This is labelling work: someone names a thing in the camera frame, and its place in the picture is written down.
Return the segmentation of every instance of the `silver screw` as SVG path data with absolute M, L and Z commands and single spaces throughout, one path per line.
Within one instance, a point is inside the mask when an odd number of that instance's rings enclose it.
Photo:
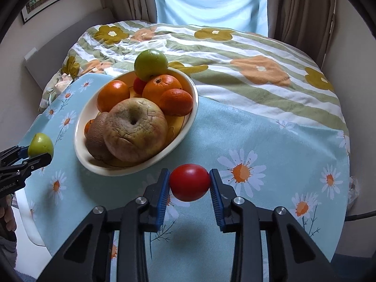
M 95 208 L 93 209 L 93 213 L 94 213 L 94 214 L 102 214 L 104 210 L 105 210 L 105 209 L 103 209 L 103 207 L 101 207 L 101 206 L 97 206 L 97 207 L 95 207 Z
M 286 208 L 284 207 L 277 207 L 276 208 L 276 212 L 279 214 L 279 215 L 285 215 L 287 213 L 287 210 Z
M 146 201 L 147 201 L 147 199 L 145 197 L 143 197 L 143 196 L 136 198 L 136 203 L 137 204 L 144 204 L 144 203 L 146 203 Z
M 245 203 L 245 200 L 244 200 L 243 197 L 235 197 L 234 198 L 234 203 L 236 203 L 236 204 L 243 204 L 243 203 Z

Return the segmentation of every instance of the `headboard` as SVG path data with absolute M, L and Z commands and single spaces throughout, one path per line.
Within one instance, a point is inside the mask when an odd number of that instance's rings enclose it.
M 69 49 L 90 27 L 116 22 L 110 9 L 100 9 L 71 25 L 37 49 L 25 56 L 25 66 L 40 88 L 44 89 L 51 77 L 62 67 Z

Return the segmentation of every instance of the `window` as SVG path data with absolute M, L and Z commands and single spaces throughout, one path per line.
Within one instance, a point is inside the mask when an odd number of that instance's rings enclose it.
M 267 0 L 156 0 L 158 22 L 268 35 Z

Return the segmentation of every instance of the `white flower center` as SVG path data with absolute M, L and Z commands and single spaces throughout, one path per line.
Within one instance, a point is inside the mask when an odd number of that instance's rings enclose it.
M 266 71 L 266 68 L 263 67 L 263 66 L 261 66 L 261 67 L 257 66 L 256 69 L 257 69 L 258 71 L 260 71 L 260 72 L 265 72 L 265 71 Z

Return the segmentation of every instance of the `kiwi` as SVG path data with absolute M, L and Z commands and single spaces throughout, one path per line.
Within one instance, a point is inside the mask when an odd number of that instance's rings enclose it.
M 98 114 L 94 122 L 90 125 L 86 137 L 88 152 L 99 161 L 108 161 L 114 157 L 107 149 L 105 140 L 103 139 L 103 125 L 107 116 L 108 112 Z

